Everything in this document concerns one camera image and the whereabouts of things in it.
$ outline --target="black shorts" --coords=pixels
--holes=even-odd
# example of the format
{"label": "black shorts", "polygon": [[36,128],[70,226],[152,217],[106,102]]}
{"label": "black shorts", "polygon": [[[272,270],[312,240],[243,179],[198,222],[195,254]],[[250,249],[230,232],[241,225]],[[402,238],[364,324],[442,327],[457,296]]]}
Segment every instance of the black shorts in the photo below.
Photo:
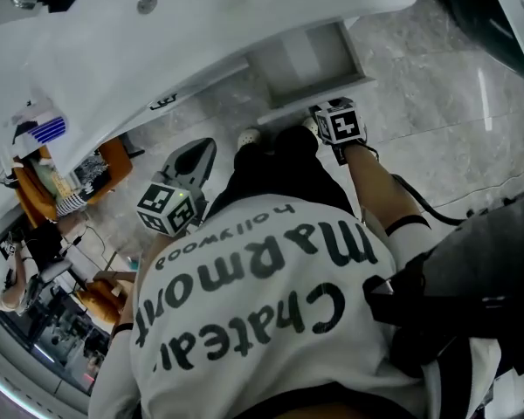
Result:
{"label": "black shorts", "polygon": [[235,155],[235,172],[227,188],[211,205],[207,218],[237,200],[276,194],[321,203],[354,215],[341,186],[322,167],[316,152],[318,141],[303,126],[278,135],[274,154],[268,155],[256,144],[243,146]]}

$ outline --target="black strap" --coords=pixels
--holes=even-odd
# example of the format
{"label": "black strap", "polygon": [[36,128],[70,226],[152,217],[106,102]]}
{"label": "black strap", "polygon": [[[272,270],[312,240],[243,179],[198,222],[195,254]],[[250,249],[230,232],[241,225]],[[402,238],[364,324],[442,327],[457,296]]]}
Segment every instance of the black strap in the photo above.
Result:
{"label": "black strap", "polygon": [[3,285],[4,287],[4,291],[7,291],[8,289],[10,289],[11,287],[14,286],[15,281],[14,281],[14,271],[12,269],[8,269],[8,274],[6,275],[6,281]]}
{"label": "black strap", "polygon": [[366,148],[368,151],[370,151],[376,158],[377,161],[380,161],[380,155],[378,154],[378,151],[375,148],[372,148],[367,143],[365,143],[363,140],[352,140],[352,141],[346,141],[345,143],[340,143],[337,145],[341,151],[345,151],[347,146],[362,146],[363,148]]}
{"label": "black strap", "polygon": [[133,328],[134,328],[134,323],[122,323],[121,325],[118,325],[115,329],[113,329],[112,337],[114,339],[117,333],[122,332],[122,331],[131,331]]}
{"label": "black strap", "polygon": [[440,419],[465,419],[472,398],[472,351],[467,337],[455,339],[438,357]]}

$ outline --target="orange chair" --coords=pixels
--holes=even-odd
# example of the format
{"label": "orange chair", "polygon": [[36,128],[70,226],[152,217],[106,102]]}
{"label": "orange chair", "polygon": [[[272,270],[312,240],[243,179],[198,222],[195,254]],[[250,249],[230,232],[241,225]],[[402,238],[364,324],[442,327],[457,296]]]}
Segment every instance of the orange chair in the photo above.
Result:
{"label": "orange chair", "polygon": [[[48,150],[46,148],[42,149],[41,155],[46,157]],[[111,176],[111,180],[87,201],[90,205],[96,204],[132,171],[132,162],[128,158],[122,141],[118,138],[114,138],[99,146],[99,151],[108,165],[108,173]],[[16,189],[17,198],[33,227],[37,228],[46,219],[58,220],[56,201],[37,178],[31,166],[14,168],[14,173],[19,181],[19,188]]]}

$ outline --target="striped cloth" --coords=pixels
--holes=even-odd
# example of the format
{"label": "striped cloth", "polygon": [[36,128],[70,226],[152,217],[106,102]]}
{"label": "striped cloth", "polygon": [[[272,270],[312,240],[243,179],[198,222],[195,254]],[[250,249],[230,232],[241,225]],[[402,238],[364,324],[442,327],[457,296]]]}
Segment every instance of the striped cloth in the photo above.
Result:
{"label": "striped cloth", "polygon": [[62,202],[57,203],[56,205],[56,214],[58,217],[67,216],[74,211],[79,210],[80,208],[87,205],[87,202],[84,201],[78,193],[74,193],[71,196],[68,196],[66,199],[63,199]]}

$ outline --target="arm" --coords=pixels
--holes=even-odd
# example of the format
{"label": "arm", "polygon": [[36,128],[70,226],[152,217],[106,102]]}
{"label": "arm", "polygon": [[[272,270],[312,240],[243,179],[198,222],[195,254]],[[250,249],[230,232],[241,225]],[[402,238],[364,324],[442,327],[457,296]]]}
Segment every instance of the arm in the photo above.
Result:
{"label": "arm", "polygon": [[117,333],[111,343],[93,387],[87,412],[90,419],[133,417],[140,401],[140,390],[130,367],[131,333]]}
{"label": "arm", "polygon": [[433,248],[436,238],[417,204],[375,157],[361,146],[348,146],[345,155],[359,204],[384,228],[397,269]]}
{"label": "arm", "polygon": [[[158,235],[142,262],[142,266],[132,291],[122,310],[119,325],[134,323],[134,292],[139,293],[141,284],[148,274],[149,267],[159,253],[180,239]],[[89,404],[89,417],[95,418],[130,418],[141,398],[140,390],[130,367],[130,336],[132,331],[117,333],[103,362]]]}
{"label": "arm", "polygon": [[16,244],[16,252],[14,254],[16,262],[16,284],[4,292],[2,296],[3,303],[11,309],[15,309],[19,306],[19,303],[24,296],[25,287],[27,286],[27,281],[25,280],[25,265],[21,258],[21,250],[22,245]]}
{"label": "arm", "polygon": [[347,146],[345,155],[359,204],[373,213],[385,230],[404,217],[421,216],[410,194],[366,148]]}

